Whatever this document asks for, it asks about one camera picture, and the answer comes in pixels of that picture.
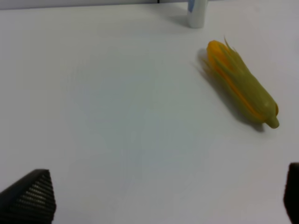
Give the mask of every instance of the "black object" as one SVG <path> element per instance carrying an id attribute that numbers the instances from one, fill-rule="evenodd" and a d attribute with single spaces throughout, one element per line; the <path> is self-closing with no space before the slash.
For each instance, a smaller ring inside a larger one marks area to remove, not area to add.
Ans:
<path id="1" fill-rule="evenodd" d="M 50 172 L 36 169 L 0 193 L 0 224 L 50 224 L 56 203 Z"/>
<path id="2" fill-rule="evenodd" d="M 289 166 L 284 203 L 291 223 L 299 224 L 299 163 Z"/>

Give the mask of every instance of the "corn cob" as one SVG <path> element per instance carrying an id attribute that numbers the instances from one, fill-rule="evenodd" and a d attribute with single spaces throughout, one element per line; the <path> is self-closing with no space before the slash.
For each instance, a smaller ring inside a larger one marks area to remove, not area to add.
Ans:
<path id="1" fill-rule="evenodd" d="M 276 102 L 251 74 L 239 54 L 225 43 L 209 42 L 206 49 L 208 60 L 203 59 L 207 65 L 205 71 L 223 86 L 247 119 L 277 128 Z"/>

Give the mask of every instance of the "white table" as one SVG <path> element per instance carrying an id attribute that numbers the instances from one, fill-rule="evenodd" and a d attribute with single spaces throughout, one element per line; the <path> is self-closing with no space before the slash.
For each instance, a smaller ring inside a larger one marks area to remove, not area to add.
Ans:
<path id="1" fill-rule="evenodd" d="M 282 224 L 299 161 L 299 2 L 0 12 L 0 189 L 49 168 L 55 224 Z M 200 74 L 229 43 L 279 105 L 256 130 Z"/>

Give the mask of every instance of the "bottle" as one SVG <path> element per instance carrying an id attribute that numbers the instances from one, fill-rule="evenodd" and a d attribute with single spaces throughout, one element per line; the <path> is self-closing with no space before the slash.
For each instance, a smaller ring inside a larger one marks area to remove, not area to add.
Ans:
<path id="1" fill-rule="evenodd" d="M 207 0 L 188 0 L 188 23 L 191 28 L 205 25 Z"/>

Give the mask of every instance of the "white surface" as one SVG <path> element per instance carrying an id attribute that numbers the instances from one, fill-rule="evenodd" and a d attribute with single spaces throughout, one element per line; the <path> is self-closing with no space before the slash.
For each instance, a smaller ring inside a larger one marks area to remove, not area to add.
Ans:
<path id="1" fill-rule="evenodd" d="M 0 9 L 157 3 L 157 0 L 0 0 Z"/>
<path id="2" fill-rule="evenodd" d="M 0 189 L 49 168 L 55 224 L 289 223 L 299 161 L 297 0 L 0 12 Z M 229 43 L 279 105 L 280 127 L 237 120 L 198 71 Z"/>

